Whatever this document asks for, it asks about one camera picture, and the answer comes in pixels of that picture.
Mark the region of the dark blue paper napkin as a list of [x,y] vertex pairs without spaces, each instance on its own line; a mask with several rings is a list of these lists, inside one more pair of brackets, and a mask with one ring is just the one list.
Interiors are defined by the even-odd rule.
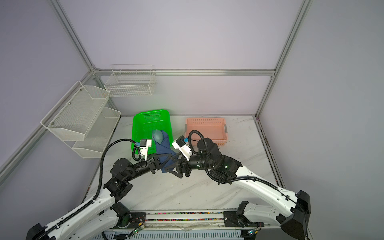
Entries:
[[175,152],[171,149],[169,135],[165,131],[163,131],[163,135],[164,135],[164,141],[161,144],[158,144],[155,142],[156,154],[165,154],[165,153],[175,154]]

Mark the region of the green plastic basket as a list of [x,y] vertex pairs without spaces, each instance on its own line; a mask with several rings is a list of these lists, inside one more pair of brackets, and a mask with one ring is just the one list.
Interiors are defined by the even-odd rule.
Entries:
[[139,143],[142,139],[153,139],[155,131],[163,131],[166,133],[164,140],[165,147],[170,148],[174,141],[172,133],[172,124],[170,113],[167,110],[153,110],[142,112],[134,116],[132,140]]

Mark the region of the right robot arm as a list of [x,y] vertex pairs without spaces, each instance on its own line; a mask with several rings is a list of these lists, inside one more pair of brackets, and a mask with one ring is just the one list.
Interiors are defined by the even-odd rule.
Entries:
[[165,172],[182,178],[190,176],[192,170],[203,170],[218,185],[238,186],[267,203],[267,206],[257,207],[248,201],[241,202],[236,211],[239,226],[247,227],[256,222],[277,224],[292,238],[308,239],[312,210],[307,192],[289,191],[263,179],[241,162],[223,155],[209,138],[198,141],[196,151],[184,137],[173,144],[179,153],[164,161]]

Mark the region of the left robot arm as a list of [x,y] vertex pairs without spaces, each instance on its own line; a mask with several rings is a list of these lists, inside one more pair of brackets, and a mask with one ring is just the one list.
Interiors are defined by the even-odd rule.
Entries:
[[117,225],[128,225],[130,210],[120,201],[133,188],[131,180],[149,172],[156,172],[174,161],[175,154],[150,155],[149,160],[132,164],[118,159],[111,169],[112,177],[99,183],[97,192],[66,215],[42,226],[28,230],[28,240],[90,240]]

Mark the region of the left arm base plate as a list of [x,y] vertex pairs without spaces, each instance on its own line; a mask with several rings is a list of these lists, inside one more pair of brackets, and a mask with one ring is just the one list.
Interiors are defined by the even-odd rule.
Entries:
[[136,229],[145,224],[145,212],[130,212],[129,214],[119,217],[118,223],[114,226],[115,229]]

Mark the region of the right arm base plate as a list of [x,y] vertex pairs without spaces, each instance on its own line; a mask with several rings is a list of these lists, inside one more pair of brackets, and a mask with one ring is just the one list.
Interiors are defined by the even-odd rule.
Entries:
[[263,222],[251,222],[243,214],[238,213],[237,211],[224,211],[224,224],[225,227],[264,227],[265,223]]

